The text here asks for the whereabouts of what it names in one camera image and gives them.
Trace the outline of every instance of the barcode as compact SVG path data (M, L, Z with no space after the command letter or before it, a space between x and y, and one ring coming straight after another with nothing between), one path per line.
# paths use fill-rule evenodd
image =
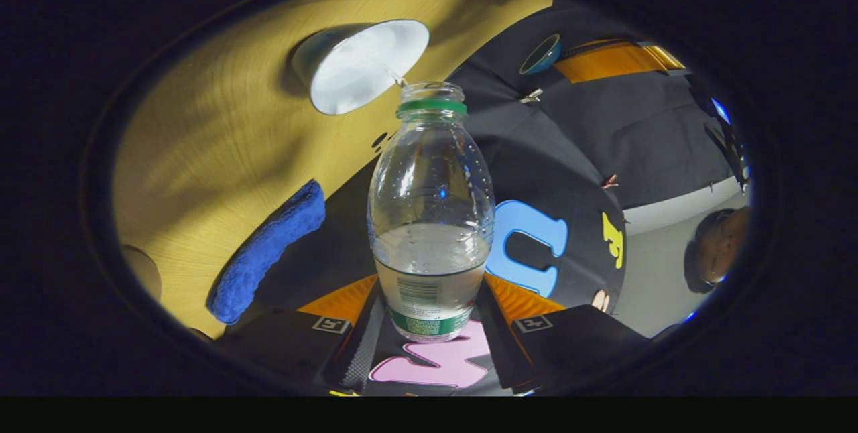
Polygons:
M396 283L399 284L399 296L401 296L402 302L410 302L416 306L438 305L437 282L420 282L397 277Z

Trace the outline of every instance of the blue microfiber cloth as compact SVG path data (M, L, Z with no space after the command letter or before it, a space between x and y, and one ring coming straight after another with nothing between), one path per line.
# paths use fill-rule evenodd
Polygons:
M324 222L324 194L310 180L241 244L214 281L206 307L224 324L235 324L271 265L289 244Z

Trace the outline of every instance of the green label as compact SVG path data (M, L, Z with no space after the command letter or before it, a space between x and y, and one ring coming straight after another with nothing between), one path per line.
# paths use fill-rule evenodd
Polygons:
M460 329L468 322L471 317L472 308L462 314L451 317L450 319L442 320L420 320L407 317L399 314L395 310L390 310L390 317L399 329L410 332L411 334L420 334L421 336L442 336Z

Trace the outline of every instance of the gray floor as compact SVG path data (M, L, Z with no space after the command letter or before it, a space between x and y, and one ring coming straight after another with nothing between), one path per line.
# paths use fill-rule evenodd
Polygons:
M626 237L625 282L614 317L647 338L686 320L707 298L690 292L684 281L682 262L689 238L710 211L747 204L747 195L736 194L691 219Z

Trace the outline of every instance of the green bottle cap ring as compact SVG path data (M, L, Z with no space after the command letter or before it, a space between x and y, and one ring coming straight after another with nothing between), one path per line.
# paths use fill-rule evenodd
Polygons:
M411 111L413 109L448 109L450 111L460 113L460 115L468 115L468 107L465 106L465 103L459 103L458 101L414 100L407 101L406 103L399 105L396 111L396 116L398 117L401 113Z

